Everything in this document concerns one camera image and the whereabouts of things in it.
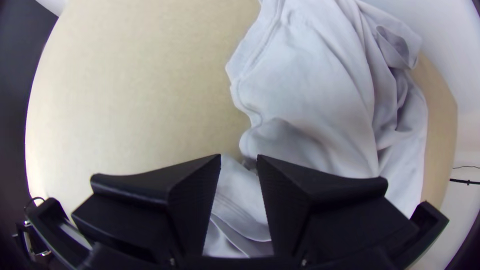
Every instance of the dark background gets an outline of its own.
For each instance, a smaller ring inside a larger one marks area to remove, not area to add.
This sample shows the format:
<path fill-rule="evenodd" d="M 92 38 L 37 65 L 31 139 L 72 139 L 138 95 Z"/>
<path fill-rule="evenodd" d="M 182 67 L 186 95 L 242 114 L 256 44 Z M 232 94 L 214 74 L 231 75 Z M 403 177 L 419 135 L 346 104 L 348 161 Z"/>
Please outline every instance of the dark background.
<path fill-rule="evenodd" d="M 480 0 L 473 2 L 480 10 Z M 30 199 L 24 143 L 30 90 L 56 21 L 57 16 L 35 0 L 0 0 L 1 270 L 30 267 L 14 248 L 11 236 L 15 222 L 24 220 L 22 209 Z M 480 269 L 480 216 L 448 268 Z"/>

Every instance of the white t-shirt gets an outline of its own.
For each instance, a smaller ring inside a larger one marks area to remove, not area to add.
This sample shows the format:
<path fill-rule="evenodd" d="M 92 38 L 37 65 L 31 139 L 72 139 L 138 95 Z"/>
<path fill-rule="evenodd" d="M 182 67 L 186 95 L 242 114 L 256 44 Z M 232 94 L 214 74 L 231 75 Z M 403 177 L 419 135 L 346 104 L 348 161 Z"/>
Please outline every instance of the white t-shirt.
<path fill-rule="evenodd" d="M 358 0 L 263 0 L 226 65 L 251 128 L 240 139 L 245 163 L 222 157 L 204 254 L 272 254 L 259 154 L 348 178 L 382 176 L 386 198 L 410 217 L 427 137 L 427 104 L 407 73 L 420 46 L 404 23 Z"/>

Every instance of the beige surface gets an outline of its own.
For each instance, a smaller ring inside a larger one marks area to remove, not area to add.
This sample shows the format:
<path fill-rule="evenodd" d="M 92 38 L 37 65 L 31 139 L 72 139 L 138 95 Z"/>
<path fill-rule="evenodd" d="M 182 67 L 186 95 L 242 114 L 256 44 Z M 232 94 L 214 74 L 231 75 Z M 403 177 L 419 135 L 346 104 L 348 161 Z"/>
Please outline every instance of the beige surface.
<path fill-rule="evenodd" d="M 91 194 L 94 173 L 140 173 L 213 153 L 238 158 L 249 121 L 232 104 L 225 64 L 258 10 L 257 0 L 70 1 L 32 86 L 31 195 L 55 197 L 70 213 Z M 429 107 L 452 104 L 423 63 L 415 78 L 432 83 Z M 455 138 L 444 129 L 456 117 L 433 115 L 447 112 L 430 108 L 428 183 L 446 183 L 451 168 Z M 441 201 L 442 184 L 424 198 Z"/>
<path fill-rule="evenodd" d="M 457 141 L 457 103 L 434 65 L 420 54 L 410 73 L 422 89 L 428 106 L 428 131 L 422 201 L 440 209 L 447 191 Z"/>

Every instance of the black cable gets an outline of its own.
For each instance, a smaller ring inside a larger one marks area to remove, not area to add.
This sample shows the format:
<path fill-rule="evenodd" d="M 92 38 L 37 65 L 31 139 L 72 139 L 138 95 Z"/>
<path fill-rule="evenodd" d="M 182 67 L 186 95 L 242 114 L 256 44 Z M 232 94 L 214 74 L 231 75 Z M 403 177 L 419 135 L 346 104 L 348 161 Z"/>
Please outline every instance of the black cable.
<path fill-rule="evenodd" d="M 480 182 L 475 182 L 475 181 L 470 181 L 470 180 L 459 180 L 459 179 L 450 179 L 451 182 L 457 182 L 457 183 L 462 183 L 466 184 L 469 186 L 470 184 L 472 185 L 480 185 Z"/>
<path fill-rule="evenodd" d="M 480 169 L 480 167 L 477 167 L 477 166 L 460 166 L 460 167 L 455 167 L 454 169 L 460 169 L 460 168 L 476 168 L 476 169 Z"/>
<path fill-rule="evenodd" d="M 42 198 L 42 197 L 31 198 L 31 199 L 25 204 L 25 206 L 23 207 L 23 214 L 24 214 L 24 215 L 27 215 L 27 208 L 28 208 L 35 200 L 42 200 L 43 202 L 45 202 L 45 199 Z"/>
<path fill-rule="evenodd" d="M 477 166 L 468 166 L 468 165 L 464 165 L 464 166 L 460 166 L 460 167 L 454 167 L 453 169 L 460 169 L 460 168 L 475 168 L 475 169 L 480 169 L 480 167 L 477 167 Z M 472 185 L 480 185 L 480 182 L 475 182 L 475 181 L 470 181 L 470 180 L 450 179 L 450 181 L 451 181 L 451 182 L 457 182 L 457 183 L 466 184 L 467 186 L 469 186 L 470 184 L 472 184 Z"/>

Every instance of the white wall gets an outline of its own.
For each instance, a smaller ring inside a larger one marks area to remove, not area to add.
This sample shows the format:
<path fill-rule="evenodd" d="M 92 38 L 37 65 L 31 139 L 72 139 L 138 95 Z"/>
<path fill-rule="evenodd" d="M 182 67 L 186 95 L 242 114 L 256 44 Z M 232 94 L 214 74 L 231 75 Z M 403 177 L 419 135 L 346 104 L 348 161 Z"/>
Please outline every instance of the white wall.
<path fill-rule="evenodd" d="M 454 166 L 480 166 L 480 17 L 472 0 L 364 1 L 398 17 L 422 36 L 422 51 L 443 75 L 458 104 Z M 480 170 L 456 169 L 451 177 L 480 181 Z M 451 182 L 441 207 L 450 223 L 412 269 L 444 269 L 479 209 L 478 185 Z"/>

